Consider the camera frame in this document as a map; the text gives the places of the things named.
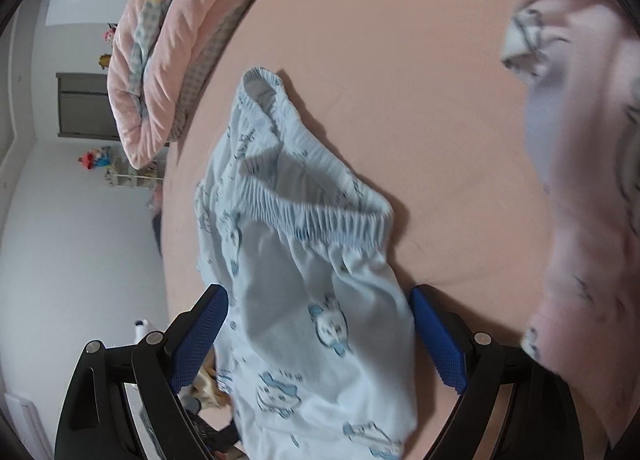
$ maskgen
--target pink bed sheet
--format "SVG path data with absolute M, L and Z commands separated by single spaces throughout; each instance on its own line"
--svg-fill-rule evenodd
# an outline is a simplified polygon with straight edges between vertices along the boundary
M 518 343 L 542 298 L 548 205 L 524 150 L 526 88 L 499 62 L 512 0 L 257 0 L 172 144 L 162 248 L 170 316 L 203 291 L 192 201 L 242 73 L 277 72 L 303 121 L 396 212 L 390 259 L 475 330 Z M 456 401 L 417 345 L 421 459 Z M 476 459 L 489 458 L 508 388 Z M 586 458 L 604 432 L 576 399 Z

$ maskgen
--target beige cloth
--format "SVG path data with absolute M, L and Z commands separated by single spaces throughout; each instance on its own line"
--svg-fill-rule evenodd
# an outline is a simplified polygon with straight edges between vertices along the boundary
M 257 0 L 169 152 L 170 315 L 202 293 L 194 186 L 241 75 L 260 65 L 283 78 L 305 126 L 392 203 L 399 283 L 433 284 L 472 329 L 517 345 L 542 298 L 550 215 L 524 149 L 526 87 L 498 57 L 510 13 L 511 0 Z M 416 358 L 412 460 L 424 457 L 457 399 L 421 344 Z M 586 458 L 601 459 L 604 434 L 578 405 Z M 476 460 L 489 457 L 502 415 Z

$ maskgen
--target metal screw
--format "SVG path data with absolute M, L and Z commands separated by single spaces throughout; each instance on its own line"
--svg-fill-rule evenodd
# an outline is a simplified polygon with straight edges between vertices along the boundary
M 91 341 L 85 349 L 88 354 L 95 354 L 100 349 L 100 341 Z
M 482 346 L 487 346 L 491 344 L 491 336 L 489 334 L 485 334 L 484 332 L 478 332 L 474 335 L 474 341 Z
M 157 345 L 162 342 L 162 332 L 151 332 L 148 336 L 146 336 L 146 342 L 150 345 Z

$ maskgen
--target peach fitted sheet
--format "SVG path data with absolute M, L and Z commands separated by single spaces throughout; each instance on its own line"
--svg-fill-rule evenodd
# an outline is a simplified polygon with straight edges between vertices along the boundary
M 542 297 L 548 206 L 524 150 L 526 88 L 501 66 L 512 0 L 257 0 L 172 144 L 162 248 L 171 318 L 204 286 L 193 193 L 223 135 L 241 75 L 283 79 L 306 126 L 396 213 L 390 248 L 405 289 L 430 283 L 472 330 L 517 344 Z M 456 401 L 416 351 L 421 459 Z M 476 459 L 488 458 L 505 388 Z M 604 435 L 577 401 L 586 458 Z

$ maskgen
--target blue textured pad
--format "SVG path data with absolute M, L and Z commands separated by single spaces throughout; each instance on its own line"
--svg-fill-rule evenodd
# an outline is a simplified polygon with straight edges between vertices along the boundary
M 458 394 L 462 395 L 468 385 L 464 354 L 456 346 L 420 289 L 415 287 L 410 296 L 414 309 L 415 329 L 427 347 L 442 382 L 454 387 Z
M 174 352 L 174 372 L 169 378 L 169 385 L 174 393 L 178 393 L 183 386 L 191 384 L 195 379 L 222 323 L 225 322 L 228 308 L 226 290 L 219 287 Z

